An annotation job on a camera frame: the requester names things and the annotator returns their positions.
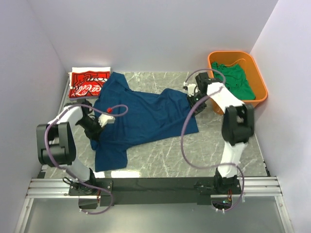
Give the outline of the dark blue t-shirt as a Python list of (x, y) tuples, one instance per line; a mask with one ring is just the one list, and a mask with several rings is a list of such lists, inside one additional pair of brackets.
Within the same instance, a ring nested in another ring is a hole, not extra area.
[(99, 141), (91, 141), (96, 172), (125, 168), (126, 151), (133, 146), (180, 136), (190, 111), (185, 93), (170, 88), (160, 94), (133, 91), (123, 74), (113, 72), (94, 108), (106, 111), (118, 104), (125, 104), (128, 112), (107, 124)]

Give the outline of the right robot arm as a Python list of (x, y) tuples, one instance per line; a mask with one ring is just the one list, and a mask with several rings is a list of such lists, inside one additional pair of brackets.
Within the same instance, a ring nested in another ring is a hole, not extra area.
[(197, 107), (190, 115), (194, 116), (204, 110), (206, 104), (202, 99), (205, 96), (211, 98), (224, 114), (221, 133), (225, 144), (213, 182), (214, 190), (223, 194), (239, 185), (237, 166), (249, 138), (254, 135), (254, 108), (235, 97), (223, 81), (210, 78), (206, 72), (198, 73), (195, 79), (196, 84), (183, 83), (190, 106)]

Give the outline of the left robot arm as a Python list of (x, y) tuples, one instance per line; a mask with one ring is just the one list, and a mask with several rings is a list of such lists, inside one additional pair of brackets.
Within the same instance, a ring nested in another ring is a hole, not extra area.
[(81, 126), (87, 138), (98, 141), (104, 127), (114, 121), (112, 116), (106, 114), (91, 117), (91, 107), (92, 104), (86, 99), (67, 104), (55, 119), (36, 128), (39, 162), (50, 167), (55, 167), (57, 163), (58, 168), (73, 175), (71, 182), (66, 177), (63, 181), (86, 195), (96, 192), (96, 178), (93, 170), (77, 158), (72, 130), (77, 125)]

